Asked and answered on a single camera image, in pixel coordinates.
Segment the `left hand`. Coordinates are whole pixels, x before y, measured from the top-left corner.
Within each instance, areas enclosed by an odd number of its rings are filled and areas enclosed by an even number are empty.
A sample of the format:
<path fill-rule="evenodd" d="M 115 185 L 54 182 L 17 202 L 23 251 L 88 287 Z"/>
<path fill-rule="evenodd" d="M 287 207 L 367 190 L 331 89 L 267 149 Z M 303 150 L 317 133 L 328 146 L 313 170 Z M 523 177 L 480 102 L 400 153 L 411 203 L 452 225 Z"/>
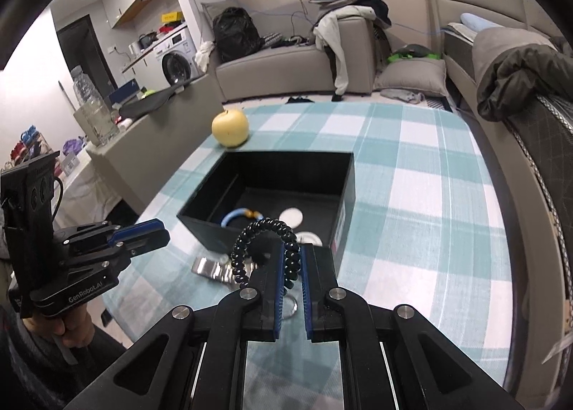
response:
<path fill-rule="evenodd" d="M 68 311 L 62 318 L 47 319 L 34 313 L 22 322 L 29 332 L 48 340 L 58 337 L 68 348 L 86 347 L 95 335 L 95 326 L 85 304 Z"/>

